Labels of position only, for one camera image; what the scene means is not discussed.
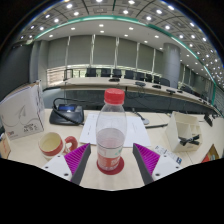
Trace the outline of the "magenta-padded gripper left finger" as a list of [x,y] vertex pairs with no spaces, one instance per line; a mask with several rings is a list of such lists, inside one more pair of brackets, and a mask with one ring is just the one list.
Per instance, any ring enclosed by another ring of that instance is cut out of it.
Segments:
[[67,155],[56,155],[42,169],[79,185],[91,154],[91,145],[85,144]]

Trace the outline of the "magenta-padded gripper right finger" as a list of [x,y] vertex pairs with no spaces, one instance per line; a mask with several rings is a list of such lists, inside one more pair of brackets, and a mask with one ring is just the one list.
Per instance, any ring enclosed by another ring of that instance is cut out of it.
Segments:
[[133,144],[133,155],[145,185],[182,169],[170,156],[159,155],[137,143]]

